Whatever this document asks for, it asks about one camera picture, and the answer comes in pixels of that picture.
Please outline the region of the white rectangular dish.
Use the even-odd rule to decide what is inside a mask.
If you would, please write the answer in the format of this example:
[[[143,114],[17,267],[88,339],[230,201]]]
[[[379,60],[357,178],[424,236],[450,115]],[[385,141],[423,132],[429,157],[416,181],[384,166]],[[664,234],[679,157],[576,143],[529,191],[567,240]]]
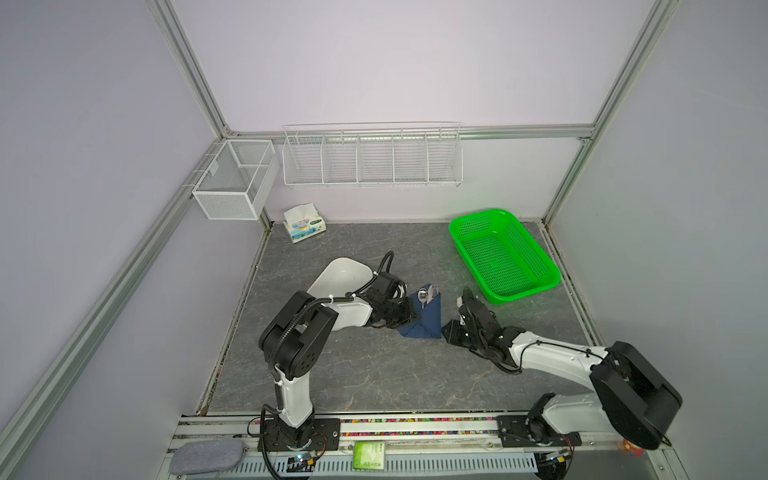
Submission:
[[[373,271],[368,266],[350,258],[339,257],[326,266],[309,287],[308,293],[316,298],[342,297],[372,279]],[[368,323],[373,311],[373,308],[359,297],[353,302],[332,303],[329,307],[338,313],[333,331],[363,327]]]

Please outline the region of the silver spoon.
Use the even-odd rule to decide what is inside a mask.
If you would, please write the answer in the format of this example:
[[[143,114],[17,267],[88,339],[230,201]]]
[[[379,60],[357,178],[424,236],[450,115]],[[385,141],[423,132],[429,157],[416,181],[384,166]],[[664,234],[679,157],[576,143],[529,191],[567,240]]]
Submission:
[[[421,304],[421,308],[424,309],[431,300],[430,288],[420,288],[417,292],[417,299]]]

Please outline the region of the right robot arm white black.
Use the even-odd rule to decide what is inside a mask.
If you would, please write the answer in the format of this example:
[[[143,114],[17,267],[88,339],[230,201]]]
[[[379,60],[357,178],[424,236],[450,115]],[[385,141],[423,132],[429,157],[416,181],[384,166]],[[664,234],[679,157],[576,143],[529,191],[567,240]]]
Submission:
[[[616,433],[634,446],[667,445],[667,431],[682,407],[681,394],[631,344],[609,347],[556,341],[519,327],[452,320],[441,333],[454,346],[491,361],[511,375],[538,370],[588,389],[584,394],[543,394],[528,410],[525,435],[538,445],[582,433]]]

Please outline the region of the blue paper napkin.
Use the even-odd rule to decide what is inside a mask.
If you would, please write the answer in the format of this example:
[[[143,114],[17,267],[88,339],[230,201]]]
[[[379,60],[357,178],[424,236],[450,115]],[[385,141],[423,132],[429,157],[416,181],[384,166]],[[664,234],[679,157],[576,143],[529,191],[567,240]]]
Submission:
[[[421,288],[430,288],[431,286],[435,285],[425,284]],[[439,293],[436,297],[431,298],[426,307],[422,309],[421,304],[417,299],[417,292],[411,294],[409,297],[414,302],[415,310],[420,313],[420,320],[397,328],[397,330],[399,334],[405,338],[439,340],[442,338],[441,294]]]

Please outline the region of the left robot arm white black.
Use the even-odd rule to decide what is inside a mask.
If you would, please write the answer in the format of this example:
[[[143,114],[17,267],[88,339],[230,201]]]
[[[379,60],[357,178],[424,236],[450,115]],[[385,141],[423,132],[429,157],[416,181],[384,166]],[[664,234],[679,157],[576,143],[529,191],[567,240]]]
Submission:
[[[390,328],[416,323],[418,303],[399,291],[352,291],[316,297],[295,292],[259,339],[273,378],[277,407],[261,427],[270,447],[297,450],[311,444],[316,432],[315,407],[310,394],[310,372],[335,330],[347,327]]]

